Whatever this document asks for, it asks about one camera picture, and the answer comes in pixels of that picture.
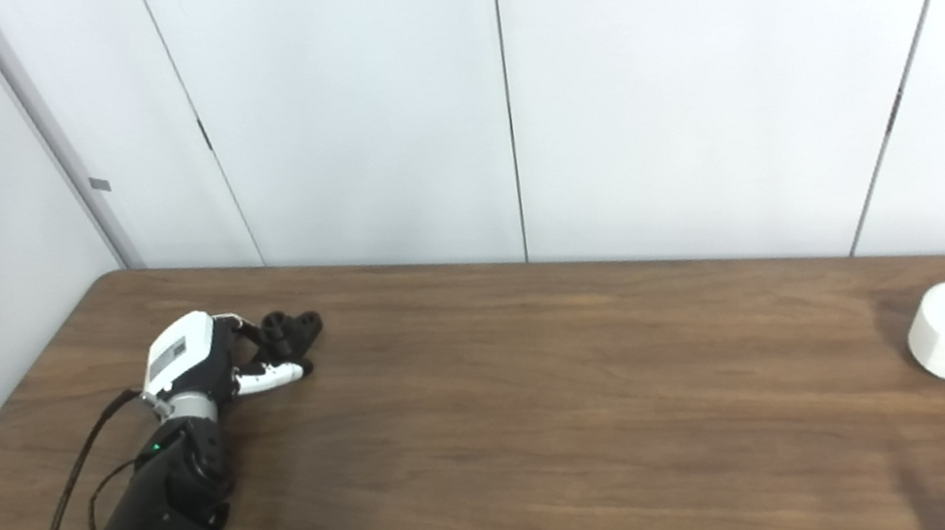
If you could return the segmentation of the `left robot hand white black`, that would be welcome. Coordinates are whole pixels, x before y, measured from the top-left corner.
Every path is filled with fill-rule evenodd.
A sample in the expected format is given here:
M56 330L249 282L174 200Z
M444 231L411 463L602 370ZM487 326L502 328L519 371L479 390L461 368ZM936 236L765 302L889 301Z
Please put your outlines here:
M188 312L156 338L147 354L141 402L158 421L184 416L212 418L239 397L273 391L309 376L310 337L284 344L279 312L272 328L236 313Z

